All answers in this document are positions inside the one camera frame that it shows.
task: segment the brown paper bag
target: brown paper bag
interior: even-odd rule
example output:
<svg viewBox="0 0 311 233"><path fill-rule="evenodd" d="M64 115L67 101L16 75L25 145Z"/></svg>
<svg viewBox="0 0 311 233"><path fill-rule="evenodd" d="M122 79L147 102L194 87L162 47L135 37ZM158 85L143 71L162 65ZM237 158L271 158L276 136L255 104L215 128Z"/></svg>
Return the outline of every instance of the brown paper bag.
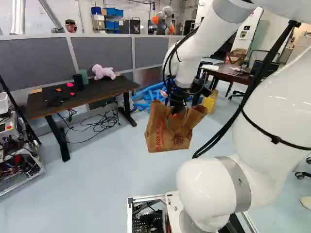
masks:
<svg viewBox="0 0 311 233"><path fill-rule="evenodd" d="M149 152L188 149L192 129L205 117L207 109L202 105L183 109L172 116L171 107L155 100L145 132Z"/></svg>

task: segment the wooden table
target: wooden table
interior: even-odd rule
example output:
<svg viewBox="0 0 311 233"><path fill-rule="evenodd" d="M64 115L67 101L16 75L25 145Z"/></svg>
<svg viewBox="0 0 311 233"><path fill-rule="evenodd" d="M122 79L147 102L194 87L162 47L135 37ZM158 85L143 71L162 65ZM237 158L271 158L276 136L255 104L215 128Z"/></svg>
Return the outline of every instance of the wooden table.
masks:
<svg viewBox="0 0 311 233"><path fill-rule="evenodd" d="M135 127L137 123L131 117L129 92L139 88L140 85L128 80L123 75L119 75L115 80L104 77L101 80L89 80L89 84L82 91L76 90L76 86L67 87L67 84L49 86L42 89L42 92L29 94L27 99L27 117L37 119L45 117L48 122L61 150L63 161L70 159L64 129L58 128L52 118L53 113L61 112L69 108L77 107L83 104L103 100L108 97L123 94L124 109L118 108L118 111Z"/></svg>
<svg viewBox="0 0 311 233"><path fill-rule="evenodd" d="M218 70L213 70L213 69L204 68L204 67L202 67L202 69L203 69L203 72L206 71L208 75L214 76L214 79L209 86L211 90L214 90L216 88L219 80L230 83L227 93L225 95L226 97L228 96L234 82L241 83L244 85L249 85L251 82L252 77L250 76L249 73L239 74L238 72L230 68L232 67L232 65L230 64L218 63L218 64L215 64L215 66L219 67Z"/></svg>

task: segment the plush toy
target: plush toy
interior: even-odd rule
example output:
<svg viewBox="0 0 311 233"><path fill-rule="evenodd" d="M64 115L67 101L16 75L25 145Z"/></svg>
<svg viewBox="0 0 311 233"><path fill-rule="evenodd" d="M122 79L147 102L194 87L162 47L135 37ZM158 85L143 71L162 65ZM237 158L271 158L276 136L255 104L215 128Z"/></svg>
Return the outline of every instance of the plush toy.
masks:
<svg viewBox="0 0 311 233"><path fill-rule="evenodd" d="M95 73L95 80L98 80L98 79L102 79L104 76L108 76L110 77L111 79L115 79L116 78L116 75L115 73L112 71L112 67L106 67L106 68L103 68L101 65L99 64L96 64L93 66L92 68L92 71Z"/></svg>

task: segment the door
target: door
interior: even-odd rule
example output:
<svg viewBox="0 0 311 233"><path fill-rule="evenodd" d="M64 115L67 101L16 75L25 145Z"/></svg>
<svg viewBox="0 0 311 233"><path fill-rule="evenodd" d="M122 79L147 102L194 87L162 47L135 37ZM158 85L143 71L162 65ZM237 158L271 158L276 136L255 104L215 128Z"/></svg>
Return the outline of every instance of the door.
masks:
<svg viewBox="0 0 311 233"><path fill-rule="evenodd" d="M194 29L195 20L186 20L185 21L185 28L184 28L184 35L187 35Z"/></svg>

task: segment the gray partition wall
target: gray partition wall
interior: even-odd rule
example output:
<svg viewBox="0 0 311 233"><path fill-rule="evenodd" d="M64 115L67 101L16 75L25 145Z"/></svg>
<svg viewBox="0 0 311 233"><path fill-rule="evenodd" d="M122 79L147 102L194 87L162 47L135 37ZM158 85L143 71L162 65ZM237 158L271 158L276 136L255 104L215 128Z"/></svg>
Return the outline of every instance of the gray partition wall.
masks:
<svg viewBox="0 0 311 233"><path fill-rule="evenodd" d="M11 91L70 80L75 74L66 38L1 40L0 54L0 75Z"/></svg>
<svg viewBox="0 0 311 233"><path fill-rule="evenodd" d="M136 37L135 38L135 67L148 67L163 63L168 50L167 37Z"/></svg>
<svg viewBox="0 0 311 233"><path fill-rule="evenodd" d="M131 37L72 37L72 46L79 69L95 64L113 67L113 71L133 69Z"/></svg>

